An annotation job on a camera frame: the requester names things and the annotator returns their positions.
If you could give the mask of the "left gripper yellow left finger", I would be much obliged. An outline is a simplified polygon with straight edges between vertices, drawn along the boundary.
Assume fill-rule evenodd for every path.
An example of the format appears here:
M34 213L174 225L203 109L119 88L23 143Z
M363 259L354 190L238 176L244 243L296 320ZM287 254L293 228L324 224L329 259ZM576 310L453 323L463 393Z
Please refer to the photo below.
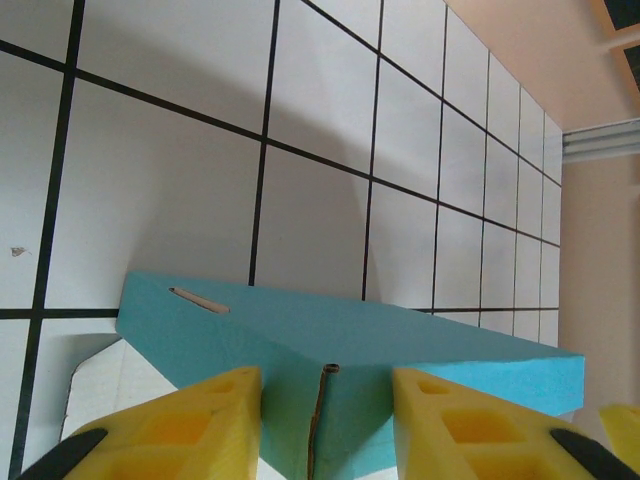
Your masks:
M240 367L92 421L23 479L254 479L261 371Z

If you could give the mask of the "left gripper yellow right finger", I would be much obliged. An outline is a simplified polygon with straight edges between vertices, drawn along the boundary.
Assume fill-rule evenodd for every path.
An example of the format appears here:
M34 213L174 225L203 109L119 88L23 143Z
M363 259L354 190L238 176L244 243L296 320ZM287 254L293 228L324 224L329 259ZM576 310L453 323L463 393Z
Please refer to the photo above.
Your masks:
M412 368L392 374L401 479L630 479L568 422Z

